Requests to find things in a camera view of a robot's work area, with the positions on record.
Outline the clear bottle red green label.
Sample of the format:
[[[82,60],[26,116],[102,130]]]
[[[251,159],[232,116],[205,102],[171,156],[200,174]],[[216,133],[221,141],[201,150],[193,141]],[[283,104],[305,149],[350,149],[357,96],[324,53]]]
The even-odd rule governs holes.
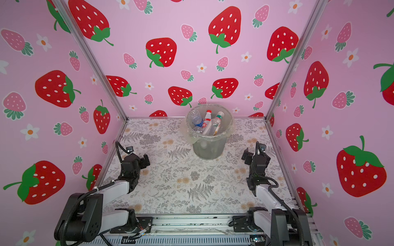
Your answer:
[[[208,135],[208,136],[217,135],[219,132],[219,129],[221,126],[221,121],[222,121],[223,117],[224,117],[224,112],[219,111],[217,113],[216,117],[208,123],[205,130],[203,131],[203,135]]]

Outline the clear bottle red cap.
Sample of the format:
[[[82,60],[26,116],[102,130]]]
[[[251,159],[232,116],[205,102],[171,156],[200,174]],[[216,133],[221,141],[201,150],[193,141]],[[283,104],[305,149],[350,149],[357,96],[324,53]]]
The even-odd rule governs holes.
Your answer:
[[[210,121],[211,121],[211,110],[207,110],[204,120],[203,120],[203,125],[202,125],[202,129],[205,130],[205,128],[209,125]]]

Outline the clear bottle blue label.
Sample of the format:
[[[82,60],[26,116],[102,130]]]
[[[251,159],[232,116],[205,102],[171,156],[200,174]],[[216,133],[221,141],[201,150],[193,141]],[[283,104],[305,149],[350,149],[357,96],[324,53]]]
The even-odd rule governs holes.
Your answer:
[[[190,112],[190,119],[192,123],[195,125],[195,127],[202,128],[204,121],[198,110],[194,109]]]

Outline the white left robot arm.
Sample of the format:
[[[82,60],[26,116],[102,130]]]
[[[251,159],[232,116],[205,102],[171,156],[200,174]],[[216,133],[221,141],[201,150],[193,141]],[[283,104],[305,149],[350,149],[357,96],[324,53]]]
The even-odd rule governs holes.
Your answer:
[[[150,166],[148,155],[135,154],[121,160],[121,174],[116,180],[91,191],[71,195],[55,227],[54,238],[61,246],[78,246],[103,237],[105,233],[132,232],[139,229],[135,238],[146,232],[134,209],[116,209],[104,213],[103,207],[113,200],[131,193],[137,187],[141,170]]]

